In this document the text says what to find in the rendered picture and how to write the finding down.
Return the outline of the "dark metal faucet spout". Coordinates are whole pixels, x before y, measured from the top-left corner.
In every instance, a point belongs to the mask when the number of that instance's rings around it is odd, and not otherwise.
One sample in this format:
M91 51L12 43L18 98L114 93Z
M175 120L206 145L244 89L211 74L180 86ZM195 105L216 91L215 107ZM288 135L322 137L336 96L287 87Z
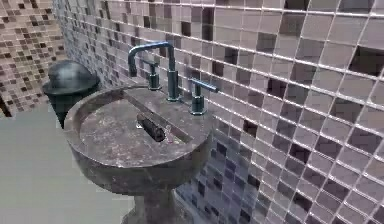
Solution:
M150 50L150 49L160 49L166 48L168 51L168 97L167 100L170 102L176 102L180 99L179 87L178 87L178 71L176 70L176 61L174 55L174 46L167 41L152 42L148 44L134 46L128 52L128 66L129 74L131 77L137 76L137 68L135 63L135 56L137 53Z

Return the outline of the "black domed trash bin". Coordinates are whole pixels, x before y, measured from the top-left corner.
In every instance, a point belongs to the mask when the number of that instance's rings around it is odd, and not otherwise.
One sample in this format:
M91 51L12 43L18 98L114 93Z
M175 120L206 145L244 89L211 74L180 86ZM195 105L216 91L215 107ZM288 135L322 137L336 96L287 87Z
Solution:
M73 60L61 60L48 69L48 81L42 86L48 96L61 128L68 111L81 99L100 89L100 78L84 65Z

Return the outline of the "black cylinder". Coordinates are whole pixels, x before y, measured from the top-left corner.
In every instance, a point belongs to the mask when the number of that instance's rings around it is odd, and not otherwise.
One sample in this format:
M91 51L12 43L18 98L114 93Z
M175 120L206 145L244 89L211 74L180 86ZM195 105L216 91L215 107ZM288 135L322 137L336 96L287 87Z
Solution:
M152 120L150 120L144 114L137 115L138 124L150 135L150 137L156 141L161 142L165 139L164 130L157 126Z

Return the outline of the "brown stone pedestal sink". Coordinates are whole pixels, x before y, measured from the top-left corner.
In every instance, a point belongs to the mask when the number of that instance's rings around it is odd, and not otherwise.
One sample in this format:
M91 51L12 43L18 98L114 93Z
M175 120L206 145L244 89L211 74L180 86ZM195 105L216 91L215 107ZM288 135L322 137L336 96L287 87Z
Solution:
M138 124L144 114L165 132L154 141ZM197 224L175 189L205 166L212 148L213 113L189 113L145 84L97 91L67 113L64 134L83 175L97 186L134 198L121 224Z

